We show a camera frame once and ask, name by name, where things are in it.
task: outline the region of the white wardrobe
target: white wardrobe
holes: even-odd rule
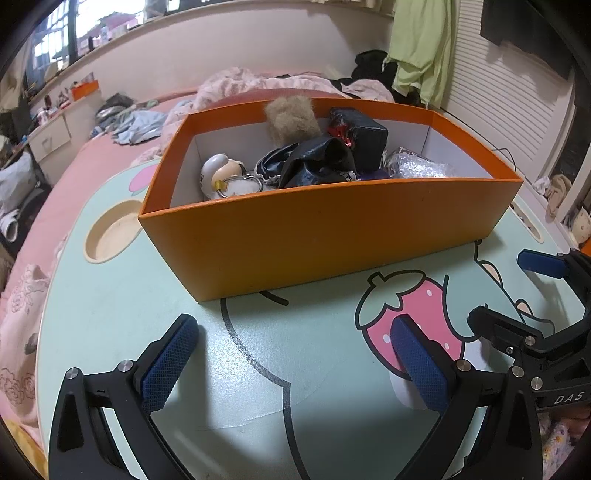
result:
[[[551,173],[574,115],[566,81],[538,57],[480,36],[482,0],[458,0],[454,65],[442,107],[496,148],[530,181]]]

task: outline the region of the white wall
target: white wall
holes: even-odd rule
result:
[[[355,55],[388,49],[392,19],[352,7],[296,0],[208,5],[143,25],[72,65],[35,99],[94,72],[104,98],[137,100],[198,86],[233,66],[256,73],[335,70],[349,76]]]

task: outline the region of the key ring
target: key ring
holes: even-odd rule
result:
[[[258,191],[257,191],[257,192],[253,192],[253,193],[259,193],[259,192],[262,192],[263,186],[262,186],[262,181],[261,181],[261,179],[259,179],[259,178],[255,177],[255,176],[253,176],[253,175],[246,174],[246,175],[243,175],[242,177],[229,177],[229,178],[227,178],[227,179],[225,179],[225,180],[218,180],[218,181],[215,183],[215,188],[216,188],[216,192],[217,192],[217,194],[218,194],[220,197],[222,197],[222,198],[224,198],[224,199],[227,199],[228,197],[222,193],[222,189],[221,189],[220,187],[222,187],[222,186],[226,186],[226,184],[230,183],[231,181],[236,181],[236,180],[249,180],[249,181],[254,181],[254,182],[258,183],[259,189],[258,189]]]

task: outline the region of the blue gripper pad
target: blue gripper pad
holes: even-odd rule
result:
[[[392,322],[390,340],[427,408],[443,415],[449,405],[447,380],[400,317]]]
[[[523,250],[517,256],[517,265],[522,270],[553,278],[564,278],[569,272],[569,268],[562,258],[532,250]]]
[[[198,339],[197,321],[187,315],[142,379],[141,406],[145,414],[164,407]]]

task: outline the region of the drawer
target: drawer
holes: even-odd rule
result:
[[[38,162],[70,141],[70,132],[62,116],[51,120],[33,134],[34,136],[29,139],[29,146]]]

